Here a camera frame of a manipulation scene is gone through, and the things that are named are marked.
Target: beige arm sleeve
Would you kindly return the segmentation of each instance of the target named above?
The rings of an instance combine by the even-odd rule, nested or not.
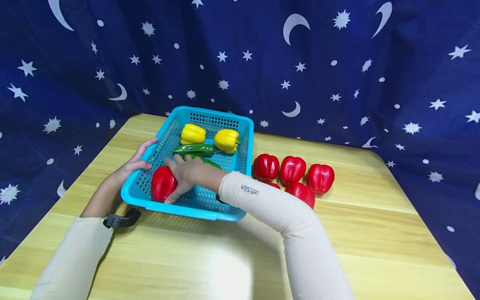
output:
[[[77,217],[43,271],[31,300],[85,300],[113,231],[102,218]]]
[[[238,172],[223,178],[219,195],[282,235],[293,299],[354,299],[322,223],[307,204]]]

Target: blue backdrop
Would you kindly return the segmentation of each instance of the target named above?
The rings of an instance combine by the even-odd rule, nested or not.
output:
[[[5,3],[0,259],[128,117],[187,105],[375,151],[480,299],[479,17],[477,0]]]

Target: hand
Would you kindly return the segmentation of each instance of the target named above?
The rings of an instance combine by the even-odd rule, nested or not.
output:
[[[105,218],[108,216],[113,209],[115,196],[118,194],[130,174],[141,168],[150,169],[152,167],[152,165],[144,160],[140,160],[140,158],[142,158],[145,150],[157,141],[158,138],[155,137],[142,143],[138,147],[137,152],[135,152],[126,163],[110,174],[99,185],[80,217]]]
[[[188,192],[195,185],[192,178],[193,170],[196,166],[204,164],[199,157],[192,159],[190,155],[185,156],[185,161],[178,154],[175,154],[173,159],[177,162],[176,164],[168,157],[165,157],[164,160],[170,171],[172,171],[173,176],[175,176],[175,179],[178,181],[178,185],[173,193],[165,199],[165,204],[174,203],[180,196]]]

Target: black wrist strap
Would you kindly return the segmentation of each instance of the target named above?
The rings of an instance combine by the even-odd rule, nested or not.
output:
[[[107,228],[112,227],[130,227],[137,223],[142,213],[136,209],[130,209],[125,216],[109,214],[103,221],[103,225]]]

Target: green pepper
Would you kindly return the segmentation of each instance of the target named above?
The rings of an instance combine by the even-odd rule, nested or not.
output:
[[[185,156],[186,154],[193,154],[196,156],[212,156],[215,152],[215,147],[210,144],[189,144],[182,145],[173,149],[173,153]]]
[[[219,168],[220,170],[222,169],[221,166],[217,165],[216,163],[214,163],[213,161],[211,161],[209,159],[206,159],[205,157],[201,157],[201,156],[198,156],[198,155],[195,155],[195,154],[190,154],[190,153],[188,153],[187,155],[190,155],[193,159],[195,159],[196,157],[199,157],[204,162],[204,164],[211,165],[215,168]]]

